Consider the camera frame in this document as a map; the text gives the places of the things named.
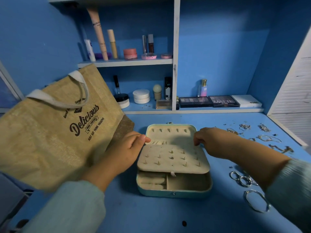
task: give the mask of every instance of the tote bag handle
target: tote bag handle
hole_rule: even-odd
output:
[[[57,108],[62,108],[62,109],[77,109],[77,108],[81,108],[82,106],[86,105],[88,100],[89,100],[89,89],[87,88],[86,82],[82,76],[82,74],[76,70],[71,72],[70,74],[68,74],[70,77],[72,77],[73,79],[75,79],[76,81],[80,82],[84,88],[85,91],[85,101],[81,104],[65,104],[61,101],[57,101],[55,100],[52,96],[50,96],[49,94],[39,90],[39,89],[35,89],[33,90],[30,94],[28,94],[26,97],[27,98],[35,98],[41,101],[44,101],[50,105],[53,105]]]

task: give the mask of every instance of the silver ring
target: silver ring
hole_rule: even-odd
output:
[[[234,174],[237,176],[237,179],[235,179],[235,178],[232,177],[232,173],[234,173]],[[233,180],[235,180],[235,181],[239,181],[240,178],[241,178],[240,174],[237,173],[236,171],[230,172],[230,173],[229,173],[229,176],[231,177],[231,179],[233,179]]]
[[[250,193],[250,192],[255,192],[255,193],[257,193],[257,194],[260,195],[260,197],[266,202],[267,206],[266,206],[266,210],[265,210],[265,211],[261,211],[261,210],[255,209],[255,208],[252,206],[252,204],[248,201],[247,195],[248,195],[248,193]],[[255,210],[256,212],[261,212],[261,213],[269,212],[270,206],[271,206],[271,205],[269,204],[269,202],[267,201],[267,199],[265,198],[265,196],[264,196],[262,193],[260,193],[260,192],[258,192],[258,191],[256,191],[256,190],[253,190],[253,189],[251,189],[251,190],[246,190],[246,191],[244,191],[244,198],[245,198],[245,201],[247,202],[247,204],[248,204],[253,210]]]
[[[252,180],[247,177],[247,176],[241,176],[240,177],[240,180],[239,180],[239,183],[241,184],[241,186],[244,186],[244,187],[250,187],[252,185]]]

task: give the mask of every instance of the concealer tube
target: concealer tube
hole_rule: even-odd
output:
[[[108,60],[108,55],[107,55],[107,48],[105,45],[105,40],[103,36],[103,31],[101,29],[100,25],[100,20],[99,20],[99,15],[98,15],[98,10],[97,8],[87,8],[87,11],[89,12],[89,15],[91,17],[95,33],[98,39],[99,47],[101,50],[101,54],[103,55],[104,60]]]
[[[109,41],[110,41],[110,45],[111,45],[112,56],[114,59],[117,59],[118,53],[117,53],[117,46],[116,46],[114,31],[112,29],[108,29],[107,32],[108,32]]]

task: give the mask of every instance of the sleeve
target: sleeve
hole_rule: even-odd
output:
[[[290,160],[270,187],[266,199],[302,232],[311,232],[311,164]]]
[[[23,233],[95,233],[106,214],[104,193],[88,181],[61,185]]]

